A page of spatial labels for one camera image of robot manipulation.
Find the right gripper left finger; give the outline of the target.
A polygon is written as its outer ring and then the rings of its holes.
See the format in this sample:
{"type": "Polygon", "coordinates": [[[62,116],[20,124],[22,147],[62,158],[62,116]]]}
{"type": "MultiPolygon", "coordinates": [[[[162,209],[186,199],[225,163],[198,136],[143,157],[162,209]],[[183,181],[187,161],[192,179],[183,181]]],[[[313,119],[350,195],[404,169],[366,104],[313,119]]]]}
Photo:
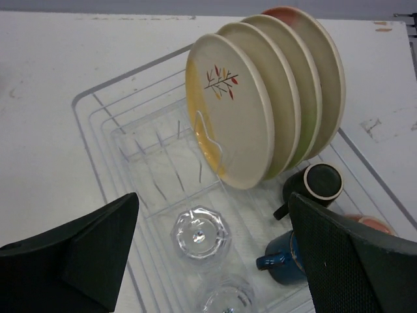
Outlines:
{"type": "Polygon", "coordinates": [[[1,247],[2,312],[114,312],[139,211],[135,192],[1,247]]]}

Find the cream plate yellow patch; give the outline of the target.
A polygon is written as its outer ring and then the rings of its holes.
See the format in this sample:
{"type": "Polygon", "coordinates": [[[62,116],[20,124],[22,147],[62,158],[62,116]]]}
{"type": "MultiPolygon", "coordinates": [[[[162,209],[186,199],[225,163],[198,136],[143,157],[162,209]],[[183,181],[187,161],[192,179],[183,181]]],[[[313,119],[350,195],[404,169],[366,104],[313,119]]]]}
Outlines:
{"type": "Polygon", "coordinates": [[[207,163],[227,185],[256,186],[274,154],[272,106],[252,60],[221,35],[200,37],[185,71],[190,123],[207,163]]]}

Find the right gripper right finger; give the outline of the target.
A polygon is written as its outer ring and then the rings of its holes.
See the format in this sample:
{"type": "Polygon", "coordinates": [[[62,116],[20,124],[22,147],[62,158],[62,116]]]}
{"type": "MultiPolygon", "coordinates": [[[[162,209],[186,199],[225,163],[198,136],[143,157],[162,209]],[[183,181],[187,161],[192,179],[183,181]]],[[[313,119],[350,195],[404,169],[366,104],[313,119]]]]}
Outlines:
{"type": "Polygon", "coordinates": [[[416,243],[292,193],[289,214],[316,312],[415,312],[416,243]]]}

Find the cream plate green patch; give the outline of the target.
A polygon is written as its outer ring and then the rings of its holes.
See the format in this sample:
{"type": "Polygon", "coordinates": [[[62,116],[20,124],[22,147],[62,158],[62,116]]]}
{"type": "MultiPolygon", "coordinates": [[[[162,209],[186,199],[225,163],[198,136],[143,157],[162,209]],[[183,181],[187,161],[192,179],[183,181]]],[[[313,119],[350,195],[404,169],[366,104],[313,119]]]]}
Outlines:
{"type": "Polygon", "coordinates": [[[274,117],[274,154],[265,179],[282,173],[295,154],[300,138],[300,99],[291,66],[268,34],[244,22],[221,27],[217,34],[241,48],[259,71],[274,117]]]}

